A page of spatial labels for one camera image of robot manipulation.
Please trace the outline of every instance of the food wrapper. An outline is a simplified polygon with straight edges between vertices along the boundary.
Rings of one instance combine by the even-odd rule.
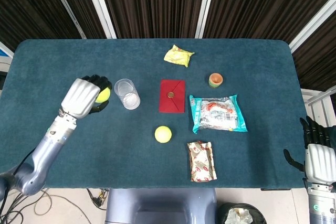
[[[184,65],[187,68],[190,56],[193,54],[194,52],[188,52],[174,45],[172,49],[166,53],[163,60],[174,64]]]
[[[224,224],[251,224],[253,217],[247,209],[231,208]]]
[[[211,142],[188,143],[191,181],[207,182],[217,179]]]
[[[246,132],[244,117],[237,103],[237,95],[222,98],[194,98],[189,96],[194,120],[193,132],[215,129]]]

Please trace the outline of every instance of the robot finger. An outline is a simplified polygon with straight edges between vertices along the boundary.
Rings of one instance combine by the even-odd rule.
[[[319,133],[318,133],[318,124],[317,122],[313,121],[312,118],[307,116],[307,122],[309,123],[311,136],[314,144],[319,144]]]
[[[307,149],[308,144],[311,144],[313,142],[310,127],[303,118],[300,118],[300,123],[302,124],[303,127],[303,139],[305,140],[305,148]]]
[[[319,143],[325,145],[326,136],[324,135],[324,127],[319,125],[318,131],[319,131]]]
[[[102,111],[103,109],[106,108],[107,104],[109,104],[109,100],[101,103],[98,106],[92,107],[92,109],[90,110],[89,114],[98,113],[98,112]]]
[[[89,80],[89,76],[84,76],[83,78],[82,78],[82,80],[84,80],[84,81],[87,81],[87,80]]]
[[[94,84],[95,81],[97,81],[99,79],[99,76],[94,74],[93,76],[91,76],[89,78],[89,80],[87,80],[88,82],[92,82]]]
[[[108,87],[108,82],[109,80],[105,76],[102,76],[99,79],[97,79],[95,82],[93,82],[93,84],[98,86],[100,90],[104,90],[105,88]]]
[[[326,128],[323,128],[323,130],[324,130],[324,135],[325,135],[325,139],[326,139],[325,146],[326,147],[331,147],[328,130]]]
[[[288,162],[288,164],[290,164],[291,166],[295,167],[296,169],[298,169],[300,172],[304,172],[305,171],[305,167],[303,164],[295,161],[291,156],[290,153],[287,149],[283,150],[283,154],[285,156],[286,161]]]

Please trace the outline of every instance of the trash can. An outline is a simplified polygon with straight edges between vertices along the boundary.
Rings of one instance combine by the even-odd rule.
[[[217,223],[224,224],[231,208],[244,208],[249,211],[253,218],[251,224],[267,224],[261,212],[252,205],[246,203],[224,203],[217,210]]]

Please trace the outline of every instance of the red envelope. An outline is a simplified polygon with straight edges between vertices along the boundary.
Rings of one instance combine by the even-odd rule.
[[[184,113],[185,81],[162,80],[159,112]]]

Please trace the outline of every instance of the robotic arm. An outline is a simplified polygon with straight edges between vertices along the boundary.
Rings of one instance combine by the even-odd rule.
[[[99,93],[106,88],[111,90],[112,84],[106,77],[98,75],[85,76],[74,81],[61,103],[59,115],[32,151],[34,165],[22,162],[0,174],[0,201],[12,189],[25,195],[33,195],[43,188],[50,167],[76,128],[76,120],[90,113],[100,112],[109,103],[106,100],[94,106]]]
[[[332,183],[336,182],[336,155],[331,148],[328,130],[310,117],[300,118],[305,140],[306,162],[294,161],[288,150],[284,150],[287,162],[305,172],[305,187],[309,198],[310,224],[335,224],[335,194]]]

